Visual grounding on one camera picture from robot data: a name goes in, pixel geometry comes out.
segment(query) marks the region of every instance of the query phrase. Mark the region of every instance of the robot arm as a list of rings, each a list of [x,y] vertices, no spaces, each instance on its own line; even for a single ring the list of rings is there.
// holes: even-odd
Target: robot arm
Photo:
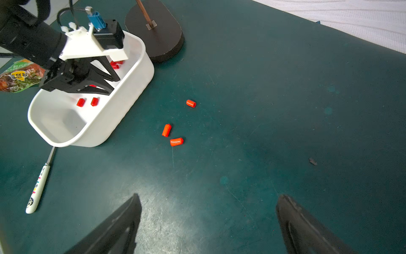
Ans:
[[[43,22],[49,16],[49,0],[37,0],[38,17],[19,6],[28,1],[9,0],[0,6],[0,46],[46,69],[40,84],[44,90],[109,95],[114,88],[106,80],[120,78],[106,56],[120,61],[128,59],[130,52],[118,22],[104,21],[87,7],[89,31],[82,26],[77,29],[72,22],[73,31],[62,27],[62,34]],[[109,73],[93,66],[94,60]]]

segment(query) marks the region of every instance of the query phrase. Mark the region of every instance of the cable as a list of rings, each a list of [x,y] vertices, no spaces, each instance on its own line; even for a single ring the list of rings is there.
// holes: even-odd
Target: cable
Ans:
[[[46,20],[51,12],[50,0],[37,0],[38,17],[35,26],[38,26],[42,21]]]
[[[0,53],[0,58],[13,58],[13,57],[21,57],[21,56],[16,53]]]
[[[77,11],[86,11],[85,9],[82,8],[74,8]],[[60,22],[60,16],[65,13],[66,11],[69,11],[70,8],[63,8],[61,10],[58,11],[58,14],[56,15],[56,22],[58,23],[59,26],[62,26],[61,22]]]
[[[70,10],[71,10],[73,19],[75,20],[76,26],[79,27],[79,22],[78,22],[78,20],[77,20],[76,17],[75,17],[75,12],[74,12],[74,8],[73,8],[73,2],[72,2],[72,0],[69,0],[69,8],[70,8]]]

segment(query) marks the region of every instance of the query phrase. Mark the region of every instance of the black round stand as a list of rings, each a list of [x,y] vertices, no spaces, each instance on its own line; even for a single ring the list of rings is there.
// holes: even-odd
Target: black round stand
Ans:
[[[130,33],[144,41],[152,62],[166,61],[182,48],[182,28],[162,2],[145,0],[143,6],[148,11],[154,27],[151,28],[137,5],[127,13],[125,26]]]

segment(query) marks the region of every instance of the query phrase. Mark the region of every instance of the wooden stick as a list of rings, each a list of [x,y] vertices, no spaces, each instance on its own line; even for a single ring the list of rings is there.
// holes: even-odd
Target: wooden stick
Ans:
[[[151,28],[153,28],[152,21],[151,21],[151,19],[149,18],[148,13],[147,13],[147,11],[146,11],[145,8],[144,8],[143,3],[141,3],[141,0],[136,0],[136,1],[137,1],[138,6],[140,7],[141,11],[143,12],[144,17],[145,17],[145,19],[147,20],[149,26],[150,26]]]

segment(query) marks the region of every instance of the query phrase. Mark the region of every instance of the orange cylinder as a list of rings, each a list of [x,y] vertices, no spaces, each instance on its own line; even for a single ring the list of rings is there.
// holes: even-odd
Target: orange cylinder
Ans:
[[[77,103],[76,105],[79,106],[79,107],[83,107],[83,105],[84,105],[85,102],[86,102],[86,101],[85,101],[83,98],[80,98],[80,99],[78,100],[78,103]]]
[[[186,104],[187,104],[188,106],[192,107],[192,108],[196,107],[196,103],[195,103],[194,101],[192,101],[192,100],[187,100],[187,101],[186,101]]]
[[[172,129],[170,124],[165,125],[164,131],[162,132],[162,136],[167,137]]]
[[[90,105],[97,106],[97,104],[99,104],[99,98],[93,97],[92,102],[90,103]]]
[[[171,146],[183,144],[183,138],[171,139]]]

